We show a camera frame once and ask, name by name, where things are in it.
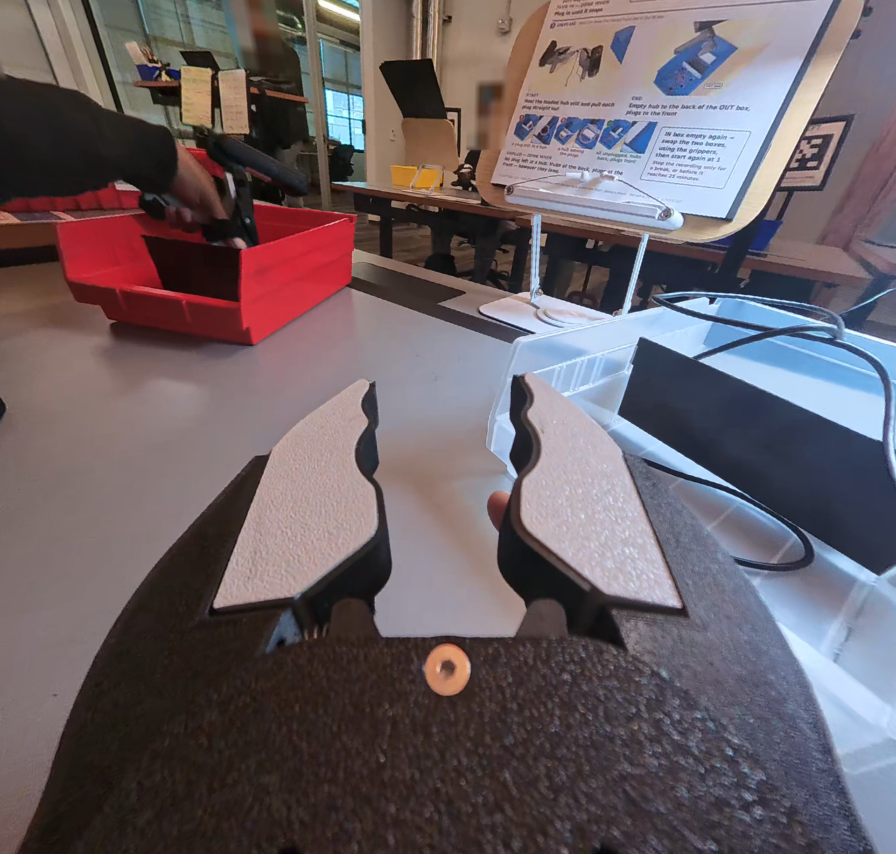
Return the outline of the wooden table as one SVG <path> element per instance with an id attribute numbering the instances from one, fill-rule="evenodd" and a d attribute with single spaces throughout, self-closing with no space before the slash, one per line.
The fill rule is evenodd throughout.
<path id="1" fill-rule="evenodd" d="M 604 313 L 623 306 L 639 244 L 636 234 L 596 233 L 581 223 L 542 220 L 546 269 L 541 286 L 548 296 Z M 715 243 L 672 243 L 651 237 L 633 294 L 633 310 L 644 310 L 655 292 L 722 291 L 727 250 Z M 870 269 L 845 250 L 774 239 L 764 251 L 746 253 L 729 280 L 748 295 L 831 304 L 837 291 L 869 297 Z"/>
<path id="2" fill-rule="evenodd" d="M 330 184 L 330 193 L 351 197 L 354 211 L 374 216 L 379 222 L 376 253 L 393 257 L 393 232 L 398 223 L 431 226 L 437 212 L 469 214 L 497 221 L 530 226 L 526 215 L 513 207 L 494 206 L 476 191 L 460 188 L 417 189 L 394 186 L 377 187 L 366 181 L 339 181 Z"/>
<path id="3" fill-rule="evenodd" d="M 55 247 L 56 228 L 70 217 L 54 211 L 1 211 L 1 250 Z"/>

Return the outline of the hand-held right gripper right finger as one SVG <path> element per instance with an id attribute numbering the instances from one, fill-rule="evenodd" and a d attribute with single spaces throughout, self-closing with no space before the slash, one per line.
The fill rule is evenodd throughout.
<path id="1" fill-rule="evenodd" d="M 566 613 L 682 613 L 685 602 L 610 434 L 533 373 L 511 381 L 516 479 L 499 533 L 502 576 Z"/>

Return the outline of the black and white marker sign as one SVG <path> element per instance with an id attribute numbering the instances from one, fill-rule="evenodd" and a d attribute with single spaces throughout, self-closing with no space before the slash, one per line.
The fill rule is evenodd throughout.
<path id="1" fill-rule="evenodd" d="M 830 178 L 855 119 L 854 114 L 814 118 L 805 127 L 778 191 L 821 191 Z"/>

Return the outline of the black bin divider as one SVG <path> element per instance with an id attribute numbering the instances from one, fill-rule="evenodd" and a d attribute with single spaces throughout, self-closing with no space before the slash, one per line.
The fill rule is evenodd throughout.
<path id="1" fill-rule="evenodd" d="M 864 568 L 894 568 L 882 442 L 644 337 L 619 415 Z"/>
<path id="2" fill-rule="evenodd" d="M 159 236 L 143 241 L 163 290 L 239 301 L 241 250 Z"/>

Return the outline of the printed instruction sheet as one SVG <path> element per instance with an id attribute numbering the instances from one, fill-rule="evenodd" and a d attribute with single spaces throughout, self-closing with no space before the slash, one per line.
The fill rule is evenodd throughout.
<path id="1" fill-rule="evenodd" d="M 731 219 L 840 0 L 551 0 L 493 176 L 510 203 Z"/>

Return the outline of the red ribbed plastic bin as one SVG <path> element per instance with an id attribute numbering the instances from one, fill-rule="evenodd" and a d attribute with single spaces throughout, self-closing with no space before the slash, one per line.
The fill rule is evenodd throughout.
<path id="1" fill-rule="evenodd" d="M 109 185 L 106 188 L 85 192 L 69 197 L 40 197 L 33 199 L 14 199 L 1 205 L 2 213 L 7 214 L 40 214 L 66 213 L 85 211 L 117 211 L 136 209 L 139 207 L 140 191 Z"/>

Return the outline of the wooden document stand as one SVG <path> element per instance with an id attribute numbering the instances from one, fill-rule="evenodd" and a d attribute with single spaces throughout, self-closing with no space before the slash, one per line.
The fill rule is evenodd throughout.
<path id="1" fill-rule="evenodd" d="M 379 71 L 401 115 L 408 166 L 437 166 L 448 177 L 461 160 L 458 133 L 449 119 L 431 59 L 382 62 Z"/>

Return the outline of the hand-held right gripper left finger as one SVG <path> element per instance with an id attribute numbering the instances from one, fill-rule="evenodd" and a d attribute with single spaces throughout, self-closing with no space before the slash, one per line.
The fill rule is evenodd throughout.
<path id="1" fill-rule="evenodd" d="M 375 383 L 359 379 L 308 413 L 272 448 L 211 602 L 216 612 L 320 600 L 357 587 L 351 569 L 380 564 L 375 597 L 391 573 L 378 467 Z"/>

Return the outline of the person's left forearm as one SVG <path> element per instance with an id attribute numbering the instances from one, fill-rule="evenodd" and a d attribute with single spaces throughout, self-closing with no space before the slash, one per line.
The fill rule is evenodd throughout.
<path id="1" fill-rule="evenodd" d="M 2 203 L 73 197 L 117 181 L 162 194 L 177 174 L 176 148 L 168 129 L 78 91 L 2 77 Z"/>

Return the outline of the black stand with papers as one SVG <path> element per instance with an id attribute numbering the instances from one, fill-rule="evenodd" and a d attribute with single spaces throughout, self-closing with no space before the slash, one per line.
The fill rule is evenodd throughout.
<path id="1" fill-rule="evenodd" d="M 218 98 L 221 130 L 230 136 L 251 132 L 248 77 L 244 69 L 214 71 L 184 65 L 180 70 L 181 117 L 186 126 L 210 130 Z"/>

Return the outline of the clear plastic bin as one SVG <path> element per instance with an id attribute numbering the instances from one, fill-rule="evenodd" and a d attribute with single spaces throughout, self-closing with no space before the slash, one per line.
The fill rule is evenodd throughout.
<path id="1" fill-rule="evenodd" d="M 722 352 L 750 335 L 812 319 L 745 297 L 699 298 L 677 307 L 521 338 L 489 418 L 489 449 L 510 465 L 511 378 L 533 373 L 625 451 L 737 489 L 620 417 L 635 346 L 644 337 L 882 442 L 890 473 L 894 446 L 883 443 L 884 387 L 862 355 L 840 349 L 822 330 L 809 340 L 776 334 Z M 811 566 L 746 574 L 808 673 L 851 786 L 860 798 L 885 801 L 894 794 L 894 568 L 876 574 L 803 531 L 815 551 Z"/>

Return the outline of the person's left hand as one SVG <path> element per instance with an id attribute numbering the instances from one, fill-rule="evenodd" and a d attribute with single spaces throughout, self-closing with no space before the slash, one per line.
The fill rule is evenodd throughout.
<path id="1" fill-rule="evenodd" d="M 212 177 L 180 144 L 176 145 L 176 173 L 166 198 L 170 204 L 165 208 L 165 218 L 176 230 L 198 233 L 204 226 L 219 229 L 230 222 Z"/>

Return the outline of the instruction sheet on stand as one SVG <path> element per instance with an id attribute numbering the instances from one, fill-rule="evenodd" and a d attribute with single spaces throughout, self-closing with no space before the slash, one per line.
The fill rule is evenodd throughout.
<path id="1" fill-rule="evenodd" d="M 531 282 L 528 291 L 506 296 L 479 307 L 479 312 L 489 319 L 515 326 L 529 333 L 548 333 L 553 329 L 568 329 L 576 326 L 593 324 L 604 316 L 598 311 L 581 306 L 564 303 L 557 298 L 543 293 L 539 279 L 540 234 L 542 220 L 559 220 L 581 223 L 588 230 L 596 233 L 628 233 L 639 237 L 638 249 L 631 273 L 630 284 L 623 298 L 621 311 L 626 313 L 631 307 L 637 273 L 644 260 L 644 251 L 650 238 L 658 237 L 672 243 L 705 243 L 715 242 L 740 231 L 745 225 L 754 221 L 770 201 L 771 195 L 778 186 L 778 180 L 790 161 L 798 140 L 807 122 L 817 106 L 824 88 L 833 74 L 833 69 L 840 60 L 857 20 L 862 11 L 864 0 L 840 0 L 839 6 L 823 33 L 817 51 L 813 55 L 805 75 L 798 84 L 789 107 L 786 109 L 778 131 L 762 160 L 756 175 L 745 190 L 745 196 L 735 209 L 731 219 L 711 219 L 702 216 L 688 216 L 684 224 L 676 231 L 663 231 L 626 226 L 621 222 L 591 219 L 579 215 L 566 214 L 555 210 L 538 211 L 510 203 L 504 191 L 493 182 L 497 160 L 504 146 L 509 123 L 516 111 L 517 98 L 521 85 L 527 74 L 534 50 L 539 40 L 547 9 L 551 0 L 532 21 L 528 22 L 517 36 L 508 64 L 507 121 L 503 143 L 499 153 L 484 152 L 477 171 L 479 192 L 493 204 L 501 207 L 513 207 L 520 210 L 529 220 L 532 229 L 531 242 Z"/>

